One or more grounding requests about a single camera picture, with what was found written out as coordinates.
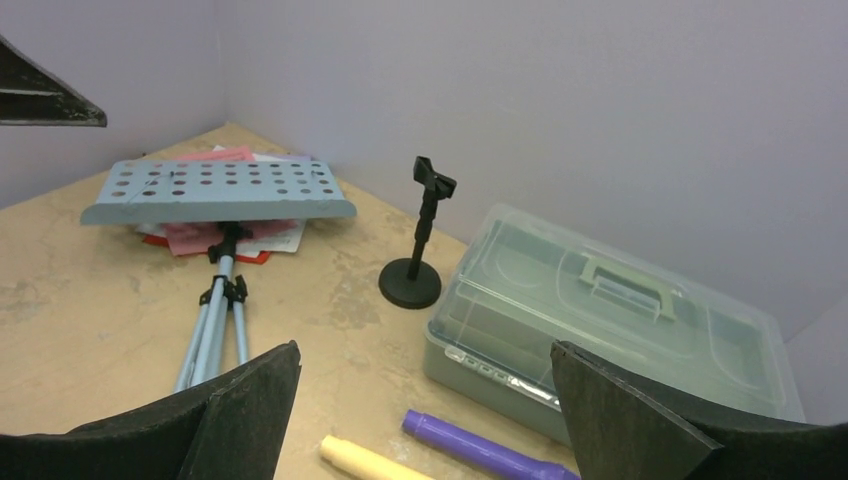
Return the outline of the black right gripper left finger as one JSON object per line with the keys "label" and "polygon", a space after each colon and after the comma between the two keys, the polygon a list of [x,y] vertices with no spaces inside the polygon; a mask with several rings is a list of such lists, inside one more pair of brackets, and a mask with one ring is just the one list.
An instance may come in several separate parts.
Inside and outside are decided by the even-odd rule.
{"label": "black right gripper left finger", "polygon": [[295,341],[64,434],[2,435],[4,479],[271,479],[301,373]]}

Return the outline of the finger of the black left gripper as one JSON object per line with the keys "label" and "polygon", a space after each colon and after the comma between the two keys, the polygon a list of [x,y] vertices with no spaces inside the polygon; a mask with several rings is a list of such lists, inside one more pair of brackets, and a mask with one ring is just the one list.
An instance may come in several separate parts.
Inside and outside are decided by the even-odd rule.
{"label": "finger of the black left gripper", "polygon": [[108,117],[1,36],[1,124],[105,128]]}

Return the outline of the pink sheet music page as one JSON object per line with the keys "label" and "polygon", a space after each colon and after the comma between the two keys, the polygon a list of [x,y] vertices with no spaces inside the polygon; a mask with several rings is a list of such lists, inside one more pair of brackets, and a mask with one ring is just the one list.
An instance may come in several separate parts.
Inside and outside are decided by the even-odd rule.
{"label": "pink sheet music page", "polygon": [[[224,148],[216,147],[211,151],[180,156],[179,160],[188,161],[249,161],[256,156],[246,146]],[[237,254],[259,251],[272,253],[296,253],[306,227],[305,220],[261,221],[249,225],[253,237],[241,240],[236,248]],[[165,224],[161,227],[172,250],[177,253],[206,250],[223,239],[223,232],[215,223]]]}

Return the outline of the cream recorder flute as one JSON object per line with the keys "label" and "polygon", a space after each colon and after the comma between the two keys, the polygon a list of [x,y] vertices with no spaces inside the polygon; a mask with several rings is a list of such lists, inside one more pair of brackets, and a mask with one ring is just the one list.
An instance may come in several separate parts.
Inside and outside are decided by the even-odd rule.
{"label": "cream recorder flute", "polygon": [[322,459],[357,479],[430,479],[430,476],[332,435],[327,435],[322,439],[319,452]]}

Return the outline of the black round-base clamp stand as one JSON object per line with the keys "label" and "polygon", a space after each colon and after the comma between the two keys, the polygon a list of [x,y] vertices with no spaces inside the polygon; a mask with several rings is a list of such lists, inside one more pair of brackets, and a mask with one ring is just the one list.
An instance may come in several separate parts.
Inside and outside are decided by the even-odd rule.
{"label": "black round-base clamp stand", "polygon": [[423,186],[423,195],[412,254],[387,263],[380,272],[377,284],[383,297],[390,303],[404,309],[418,310],[433,305],[441,294],[441,278],[423,260],[423,253],[432,233],[438,204],[453,196],[457,181],[437,172],[431,159],[424,156],[415,159],[413,179]]}

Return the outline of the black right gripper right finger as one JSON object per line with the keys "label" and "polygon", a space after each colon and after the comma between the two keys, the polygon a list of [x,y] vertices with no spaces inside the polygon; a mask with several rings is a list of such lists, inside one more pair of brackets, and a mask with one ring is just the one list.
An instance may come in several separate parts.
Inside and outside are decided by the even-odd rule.
{"label": "black right gripper right finger", "polygon": [[727,407],[568,341],[553,381],[584,479],[844,479],[847,426]]}

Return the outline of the light blue music stand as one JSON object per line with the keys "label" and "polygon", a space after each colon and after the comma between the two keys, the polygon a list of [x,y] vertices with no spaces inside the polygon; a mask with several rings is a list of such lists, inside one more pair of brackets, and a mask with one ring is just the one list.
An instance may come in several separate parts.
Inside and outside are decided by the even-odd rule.
{"label": "light blue music stand", "polygon": [[321,161],[127,160],[113,165],[80,222],[209,223],[221,233],[221,239],[207,244],[207,256],[217,272],[199,299],[199,314],[174,387],[180,392],[220,374],[229,323],[235,329],[238,362],[249,359],[247,284],[233,272],[238,242],[254,235],[249,225],[356,214],[330,167]]}

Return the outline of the purple microphone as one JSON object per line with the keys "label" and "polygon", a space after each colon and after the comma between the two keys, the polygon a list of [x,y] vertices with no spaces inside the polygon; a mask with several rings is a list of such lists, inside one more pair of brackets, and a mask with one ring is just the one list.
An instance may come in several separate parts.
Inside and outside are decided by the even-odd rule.
{"label": "purple microphone", "polygon": [[577,480],[564,465],[537,460],[435,416],[408,410],[402,430],[416,440],[505,479]]}

